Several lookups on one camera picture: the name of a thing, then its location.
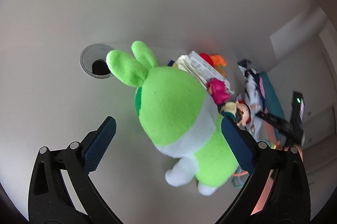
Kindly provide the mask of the green white plush rabbit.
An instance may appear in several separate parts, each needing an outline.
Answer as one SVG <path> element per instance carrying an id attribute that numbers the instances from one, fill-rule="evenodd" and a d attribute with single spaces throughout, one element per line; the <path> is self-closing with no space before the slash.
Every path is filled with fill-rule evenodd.
<path id="1" fill-rule="evenodd" d="M 165 173 L 166 182 L 179 187 L 196 179 L 198 192 L 211 196 L 238 167 L 222 133 L 227 117 L 194 76 L 158 65 L 144 42 L 135 41 L 131 50 L 110 51 L 106 63 L 118 80 L 136 89 L 136 113 L 154 146 L 177 159 Z"/>

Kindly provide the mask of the teal pillow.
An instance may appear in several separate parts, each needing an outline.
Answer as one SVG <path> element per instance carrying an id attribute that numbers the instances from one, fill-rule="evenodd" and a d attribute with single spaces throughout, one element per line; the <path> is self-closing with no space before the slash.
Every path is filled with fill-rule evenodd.
<path id="1" fill-rule="evenodd" d="M 265 91 L 266 98 L 266 108 L 268 112 L 274 116 L 285 119 L 285 114 L 283 112 L 281 103 L 277 97 L 275 89 L 270 82 L 270 79 L 266 73 L 260 74 L 262 80 L 263 88 Z"/>

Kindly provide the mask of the dark blue patterned clothes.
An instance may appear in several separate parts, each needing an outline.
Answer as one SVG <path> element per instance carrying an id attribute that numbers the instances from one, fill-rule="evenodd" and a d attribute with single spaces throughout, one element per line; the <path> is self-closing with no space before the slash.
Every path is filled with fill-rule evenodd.
<path id="1" fill-rule="evenodd" d="M 243 98 L 251 112 L 250 122 L 246 124 L 246 129 L 258 140 L 263 121 L 257 117 L 257 113 L 266 110 L 266 98 L 260 73 L 251 67 L 251 63 L 250 60 L 243 59 L 237 65 L 245 77 L 245 94 Z"/>

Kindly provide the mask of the orange plush toy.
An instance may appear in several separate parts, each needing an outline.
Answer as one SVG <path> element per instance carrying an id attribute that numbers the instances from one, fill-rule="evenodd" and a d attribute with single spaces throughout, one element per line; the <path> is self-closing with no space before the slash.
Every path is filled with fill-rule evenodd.
<path id="1" fill-rule="evenodd" d="M 211 60 L 213 61 L 213 65 L 215 70 L 220 73 L 224 78 L 227 78 L 227 62 L 226 60 L 219 54 L 214 54 L 210 56 Z"/>

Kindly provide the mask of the red ball toy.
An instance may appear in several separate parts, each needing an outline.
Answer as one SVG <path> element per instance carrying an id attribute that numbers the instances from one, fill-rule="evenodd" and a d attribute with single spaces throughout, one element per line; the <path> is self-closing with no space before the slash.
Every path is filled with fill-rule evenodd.
<path id="1" fill-rule="evenodd" d="M 213 60 L 211 59 L 211 57 L 206 54 L 206 53 L 200 53 L 199 56 L 205 61 L 207 62 L 210 66 L 214 66 Z"/>

